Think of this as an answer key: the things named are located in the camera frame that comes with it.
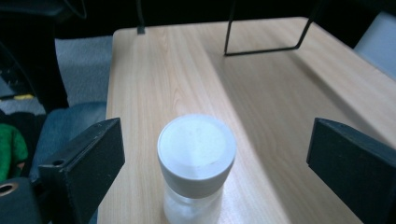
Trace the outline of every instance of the dark background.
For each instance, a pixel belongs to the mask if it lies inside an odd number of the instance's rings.
[[[120,28],[136,27],[135,0],[86,0],[88,17],[77,16],[56,26],[56,37],[112,35]],[[146,26],[227,21],[231,0],[142,0]],[[238,0],[235,20],[308,17],[317,0]],[[332,0],[317,23],[354,48],[377,12],[361,0]]]

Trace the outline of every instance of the wooden table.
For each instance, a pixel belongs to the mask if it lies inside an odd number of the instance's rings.
[[[230,51],[294,45],[305,19],[239,21]],[[298,50],[223,56],[227,23],[114,34],[108,118],[121,118],[126,163],[99,223],[166,223],[157,139],[190,113],[223,120],[238,151],[219,223],[360,223],[305,162],[314,118],[396,147],[396,83],[316,25]]]

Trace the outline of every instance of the jar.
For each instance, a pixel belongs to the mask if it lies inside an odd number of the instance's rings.
[[[158,158],[165,180],[163,210],[170,223],[218,221],[222,186],[235,154],[233,133],[210,116],[179,117],[163,128]]]

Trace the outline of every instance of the white jar lid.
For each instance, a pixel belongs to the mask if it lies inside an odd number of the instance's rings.
[[[158,139],[163,177],[176,193],[203,198],[216,192],[233,165],[236,143],[218,119],[187,115],[172,120]]]

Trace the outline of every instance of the floor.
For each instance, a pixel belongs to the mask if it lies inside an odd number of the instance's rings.
[[[112,36],[56,39],[55,44],[69,104],[106,101]],[[0,109],[6,114],[21,111],[45,113],[36,98],[3,101]]]

